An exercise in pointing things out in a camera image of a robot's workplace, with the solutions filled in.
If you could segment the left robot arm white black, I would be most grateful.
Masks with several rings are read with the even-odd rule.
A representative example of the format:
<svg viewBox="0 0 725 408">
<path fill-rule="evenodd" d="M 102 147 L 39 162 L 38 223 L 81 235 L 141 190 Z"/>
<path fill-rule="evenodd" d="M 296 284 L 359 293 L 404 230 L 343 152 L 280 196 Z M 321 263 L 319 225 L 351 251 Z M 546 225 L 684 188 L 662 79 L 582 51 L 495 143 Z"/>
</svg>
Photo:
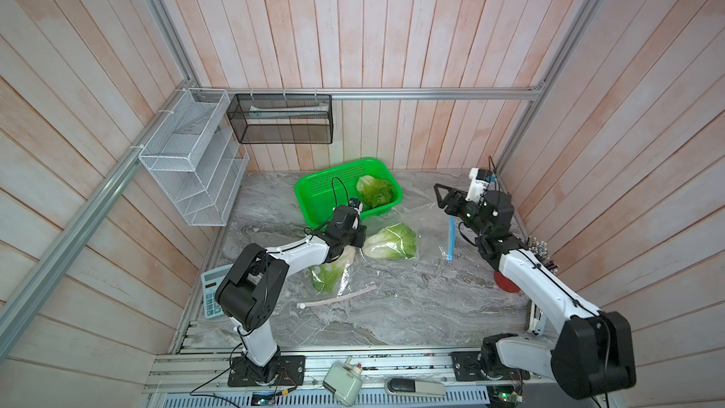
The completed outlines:
<svg viewBox="0 0 725 408">
<path fill-rule="evenodd" d="M 281 247 L 253 243 L 242 250 L 214 299 L 240 334 L 249 364 L 267 368 L 279 354 L 269 319 L 286 279 L 309 267 L 333 264 L 349 247 L 360 249 L 364 245 L 362 209 L 362 202 L 353 198 L 294 243 Z"/>
</svg>

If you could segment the clear zip bag blue seal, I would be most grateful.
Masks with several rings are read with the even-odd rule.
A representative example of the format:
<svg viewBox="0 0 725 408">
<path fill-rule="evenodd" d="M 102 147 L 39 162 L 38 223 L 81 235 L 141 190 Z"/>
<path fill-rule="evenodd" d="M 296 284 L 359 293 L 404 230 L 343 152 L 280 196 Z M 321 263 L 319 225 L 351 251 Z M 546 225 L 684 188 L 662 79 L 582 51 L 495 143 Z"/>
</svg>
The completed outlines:
<svg viewBox="0 0 725 408">
<path fill-rule="evenodd" d="M 456 239 L 453 238 L 453 219 L 435 203 L 412 209 L 394 208 L 385 215 L 370 216 L 364 221 L 364 224 L 368 226 L 367 237 L 398 222 L 408 225 L 417 235 L 415 258 L 377 261 L 443 260 L 452 262 L 454 260 Z"/>
</svg>

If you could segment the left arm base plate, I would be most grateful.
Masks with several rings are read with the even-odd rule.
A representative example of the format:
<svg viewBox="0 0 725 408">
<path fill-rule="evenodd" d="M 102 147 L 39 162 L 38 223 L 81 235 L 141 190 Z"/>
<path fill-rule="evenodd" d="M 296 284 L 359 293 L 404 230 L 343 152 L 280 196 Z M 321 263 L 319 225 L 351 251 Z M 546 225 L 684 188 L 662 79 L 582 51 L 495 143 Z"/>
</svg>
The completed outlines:
<svg viewBox="0 0 725 408">
<path fill-rule="evenodd" d="M 232 359 L 229 387 L 300 386 L 304 383 L 304 355 L 275 355 L 265 366 L 257 366 L 246 356 Z"/>
</svg>

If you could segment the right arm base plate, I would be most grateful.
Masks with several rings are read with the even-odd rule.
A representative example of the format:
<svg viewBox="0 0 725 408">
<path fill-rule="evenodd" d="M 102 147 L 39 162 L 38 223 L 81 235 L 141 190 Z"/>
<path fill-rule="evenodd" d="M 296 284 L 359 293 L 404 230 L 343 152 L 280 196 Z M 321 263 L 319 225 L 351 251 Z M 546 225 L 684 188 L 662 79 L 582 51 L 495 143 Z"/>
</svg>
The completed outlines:
<svg viewBox="0 0 725 408">
<path fill-rule="evenodd" d="M 455 351 L 450 354 L 457 382 L 530 380 L 527 370 L 507 368 L 496 355 L 484 351 Z"/>
</svg>

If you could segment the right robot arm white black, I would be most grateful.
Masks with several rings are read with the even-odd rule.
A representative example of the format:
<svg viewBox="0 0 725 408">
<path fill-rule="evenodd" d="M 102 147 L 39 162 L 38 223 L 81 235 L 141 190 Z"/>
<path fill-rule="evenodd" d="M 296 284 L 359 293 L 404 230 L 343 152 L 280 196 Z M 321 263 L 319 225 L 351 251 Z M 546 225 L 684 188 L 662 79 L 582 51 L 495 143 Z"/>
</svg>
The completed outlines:
<svg viewBox="0 0 725 408">
<path fill-rule="evenodd" d="M 495 276 L 522 291 L 558 334 L 555 345 L 517 334 L 485 338 L 479 360 L 484 376 L 500 379 L 518 369 L 528 371 L 553 379 L 574 400 L 636 385 L 629 321 L 579 296 L 511 233 L 510 195 L 476 187 L 464 192 L 442 184 L 434 192 L 438 207 L 473 232 L 472 243 Z"/>
</svg>

